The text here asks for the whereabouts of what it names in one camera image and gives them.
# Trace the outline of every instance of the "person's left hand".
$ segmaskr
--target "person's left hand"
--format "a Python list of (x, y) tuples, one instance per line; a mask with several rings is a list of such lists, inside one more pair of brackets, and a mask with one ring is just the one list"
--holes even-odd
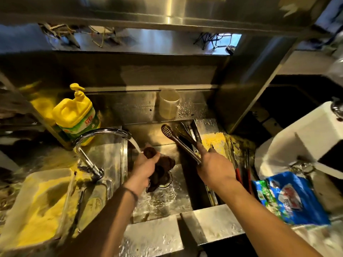
[(133, 164), (131, 177), (125, 182), (124, 186), (135, 192), (137, 196), (140, 196), (143, 190), (149, 185), (149, 177), (154, 172), (155, 164), (159, 159), (159, 152), (151, 159), (148, 159), (141, 152)]

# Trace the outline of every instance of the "person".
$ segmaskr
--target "person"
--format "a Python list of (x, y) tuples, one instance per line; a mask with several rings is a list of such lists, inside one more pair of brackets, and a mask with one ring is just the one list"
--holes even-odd
[[(288, 225), (267, 210), (236, 180), (233, 164), (214, 149), (206, 151), (198, 143), (202, 164), (198, 174), (234, 213), (259, 257), (321, 256)], [(149, 184), (160, 158), (137, 157), (131, 177), (119, 187), (98, 216), (60, 256), (113, 257), (118, 254), (126, 226), (136, 201)]]

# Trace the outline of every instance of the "yellow pump dispenser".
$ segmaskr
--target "yellow pump dispenser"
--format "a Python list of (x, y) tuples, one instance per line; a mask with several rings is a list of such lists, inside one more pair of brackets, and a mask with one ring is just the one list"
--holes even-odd
[[(53, 118), (71, 139), (76, 139), (84, 132), (99, 128), (100, 120), (92, 102), (83, 93), (85, 89), (77, 83), (71, 84), (70, 88), (75, 90), (75, 98), (65, 98), (55, 106)], [(82, 146), (90, 143), (92, 139), (93, 137), (85, 140)]]

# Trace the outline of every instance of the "dish soap bottle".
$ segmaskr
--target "dish soap bottle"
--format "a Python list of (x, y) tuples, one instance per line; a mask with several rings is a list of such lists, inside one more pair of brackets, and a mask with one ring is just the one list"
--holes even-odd
[[(63, 99), (53, 109), (53, 118), (62, 130), (75, 140), (81, 134), (100, 127), (100, 120), (93, 108), (92, 102), (83, 93), (85, 90), (79, 84), (70, 85), (75, 90), (75, 98)], [(91, 142), (94, 137), (86, 139), (81, 145), (85, 146)]]

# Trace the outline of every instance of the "water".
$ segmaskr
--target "water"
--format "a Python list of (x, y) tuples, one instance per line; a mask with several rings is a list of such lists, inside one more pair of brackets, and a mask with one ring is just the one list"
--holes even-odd
[(131, 142), (131, 144), (136, 148), (136, 150), (137, 150), (139, 153), (141, 153), (141, 150), (140, 150), (140, 148), (139, 148), (139, 146), (138, 146), (138, 144), (137, 144), (137, 142), (135, 141), (134, 138), (131, 137), (131, 139), (129, 139), (129, 142)]

